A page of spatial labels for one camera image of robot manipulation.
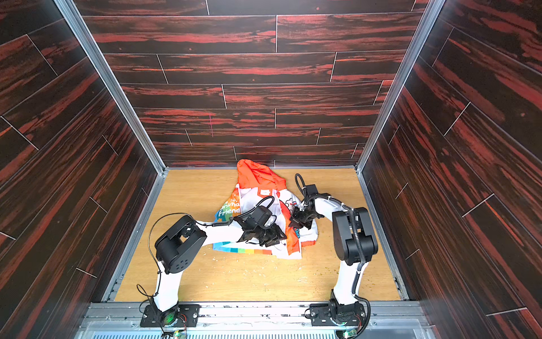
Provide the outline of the white orange kids jacket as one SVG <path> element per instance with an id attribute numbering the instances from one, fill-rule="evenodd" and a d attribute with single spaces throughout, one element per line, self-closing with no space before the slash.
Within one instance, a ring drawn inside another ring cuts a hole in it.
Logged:
<path id="1" fill-rule="evenodd" d="M 265 206 L 276 216 L 276 223 L 287 238 L 271 247 L 261 247 L 252 240 L 215 243 L 213 249 L 231 253 L 273 255 L 280 259 L 301 259 L 302 248 L 316 243 L 318 227 L 315 222 L 310 230 L 297 230 L 289 225 L 291 213 L 301 201 L 287 189 L 286 180 L 268 166 L 252 160 L 238 161 L 237 172 L 237 184 L 231 196 L 215 214 L 215 220 L 224 222 L 250 213 L 255 207 Z"/>

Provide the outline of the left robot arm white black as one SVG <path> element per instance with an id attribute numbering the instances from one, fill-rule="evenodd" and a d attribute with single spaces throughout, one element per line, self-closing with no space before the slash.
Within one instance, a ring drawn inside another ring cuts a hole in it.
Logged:
<path id="1" fill-rule="evenodd" d="M 224 222 L 203 223 L 183 213 L 155 243 L 158 282 L 152 295 L 155 309 L 173 312 L 178 305 L 182 273 L 194 261 L 201 247 L 221 242 L 250 242 L 271 247 L 286 240 L 285 232 L 268 212 L 244 213 Z"/>

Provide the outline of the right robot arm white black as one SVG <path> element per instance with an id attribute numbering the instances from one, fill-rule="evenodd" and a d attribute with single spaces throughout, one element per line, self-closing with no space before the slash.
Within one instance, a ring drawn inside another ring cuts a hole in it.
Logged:
<path id="1" fill-rule="evenodd" d="M 319 194 L 294 207 L 290 221 L 293 227 L 309 229 L 316 218 L 327 218 L 333 224 L 333 244 L 340 270 L 332 299 L 339 305 L 361 302 L 358 296 L 361 277 L 373 255 L 378 253 L 368 210 L 351 208 L 336 198 Z"/>

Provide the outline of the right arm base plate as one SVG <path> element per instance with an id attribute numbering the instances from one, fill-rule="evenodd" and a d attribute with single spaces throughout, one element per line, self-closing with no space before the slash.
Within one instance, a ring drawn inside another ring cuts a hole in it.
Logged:
<path id="1" fill-rule="evenodd" d="M 364 305 L 360 302 L 339 305 L 331 301 L 311 304 L 304 314 L 312 326 L 361 326 L 365 315 Z"/>

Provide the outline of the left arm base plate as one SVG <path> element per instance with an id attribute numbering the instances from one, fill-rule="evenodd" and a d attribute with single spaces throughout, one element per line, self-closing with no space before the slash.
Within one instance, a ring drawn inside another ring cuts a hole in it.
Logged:
<path id="1" fill-rule="evenodd" d="M 155 305 L 147 305 L 141 319 L 141 328 L 184 328 L 196 327 L 200 305 L 178 304 L 166 311 L 160 311 Z"/>

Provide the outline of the aluminium front rail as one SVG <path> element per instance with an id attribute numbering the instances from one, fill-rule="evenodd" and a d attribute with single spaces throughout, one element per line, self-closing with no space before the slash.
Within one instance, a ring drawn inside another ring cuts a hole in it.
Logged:
<path id="1" fill-rule="evenodd" d="M 314 326 L 309 302 L 200 302 L 188 338 L 334 338 L 340 330 L 331 321 Z M 94 303 L 76 338 L 161 338 L 172 328 L 144 328 L 138 302 Z M 371 318 L 362 338 L 437 338 L 418 302 L 372 302 Z"/>

